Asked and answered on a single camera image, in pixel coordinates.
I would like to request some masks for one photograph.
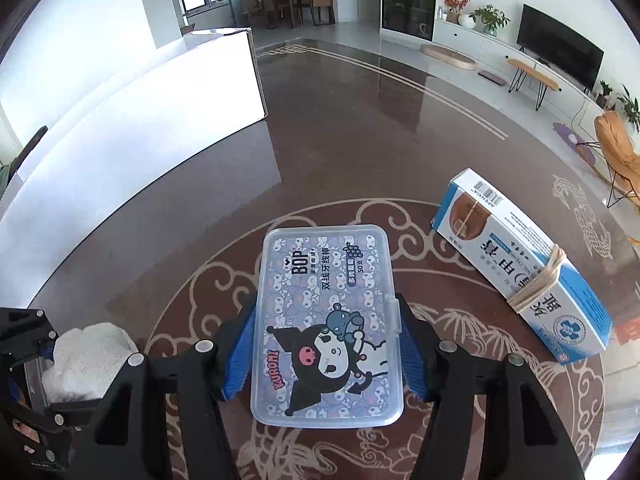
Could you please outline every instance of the orange chair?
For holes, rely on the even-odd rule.
[[[628,198],[636,206],[640,206],[640,198],[636,191],[640,190],[640,155],[634,152],[625,123],[613,111],[604,112],[600,117],[596,117],[594,123],[596,137],[611,176],[607,207],[613,206],[623,198]]]

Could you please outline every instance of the red flowers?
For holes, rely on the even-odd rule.
[[[444,3],[447,4],[454,12],[460,12],[470,1],[471,0],[444,0]]]

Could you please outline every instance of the wooden bench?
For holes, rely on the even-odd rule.
[[[524,80],[527,78],[527,75],[530,75],[533,79],[540,83],[538,86],[536,111],[540,110],[542,101],[545,99],[547,89],[551,88],[554,92],[557,92],[560,88],[558,86],[558,83],[556,83],[553,79],[548,78],[542,72],[538,72],[535,68],[521,62],[519,59],[509,59],[508,63],[518,69],[516,75],[513,76],[513,81],[511,82],[511,86],[509,87],[509,93],[511,93],[513,89],[515,89],[516,92],[520,90],[520,87],[522,86],[522,83],[524,83]]]

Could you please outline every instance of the flower vase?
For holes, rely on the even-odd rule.
[[[474,28],[476,26],[476,20],[469,14],[460,14],[458,23],[465,28]]]
[[[494,38],[498,37],[498,29],[495,27],[489,27],[489,25],[485,25],[482,31],[489,36],[493,36]]]

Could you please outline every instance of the transparent plastic lid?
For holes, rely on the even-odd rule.
[[[294,428],[391,424],[403,407],[400,329],[380,227],[271,231],[256,306],[254,417]]]

